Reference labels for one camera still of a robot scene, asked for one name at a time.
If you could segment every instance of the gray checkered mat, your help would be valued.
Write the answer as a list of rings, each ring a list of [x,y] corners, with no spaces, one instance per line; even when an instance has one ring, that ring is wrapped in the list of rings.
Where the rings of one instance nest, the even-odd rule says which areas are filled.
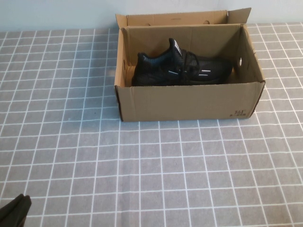
[[[303,25],[249,25],[247,120],[119,120],[117,29],[0,33],[0,206],[26,227],[303,226]]]

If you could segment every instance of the table surface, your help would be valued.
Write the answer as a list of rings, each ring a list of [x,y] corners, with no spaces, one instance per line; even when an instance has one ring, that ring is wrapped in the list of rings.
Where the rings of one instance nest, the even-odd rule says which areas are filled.
[[[121,122],[117,29],[0,33],[0,206],[30,195],[26,227],[303,226],[303,25],[248,26],[266,88],[218,121]]]

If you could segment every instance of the open cardboard box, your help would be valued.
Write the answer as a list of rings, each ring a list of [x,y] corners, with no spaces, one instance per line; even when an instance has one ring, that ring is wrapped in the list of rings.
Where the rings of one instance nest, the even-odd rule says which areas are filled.
[[[123,121],[249,118],[265,80],[245,25],[250,9],[117,15],[120,27],[115,90]],[[157,56],[174,38],[181,49],[233,62],[225,84],[131,87],[138,52]]]

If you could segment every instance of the shoe tongue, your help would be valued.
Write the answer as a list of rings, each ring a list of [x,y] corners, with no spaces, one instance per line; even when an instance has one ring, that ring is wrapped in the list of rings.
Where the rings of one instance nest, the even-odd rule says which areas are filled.
[[[178,64],[183,64],[182,51],[178,46],[178,43],[173,38],[169,38],[170,50],[172,52],[172,58]]]

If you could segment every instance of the black object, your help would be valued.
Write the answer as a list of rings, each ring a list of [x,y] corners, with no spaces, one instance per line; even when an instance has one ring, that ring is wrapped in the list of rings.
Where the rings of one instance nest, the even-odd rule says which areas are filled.
[[[0,227],[23,227],[31,205],[30,197],[20,194],[0,209]]]
[[[232,72],[229,60],[196,56],[181,50],[172,38],[169,43],[169,49],[155,58],[138,53],[132,86],[221,84]]]

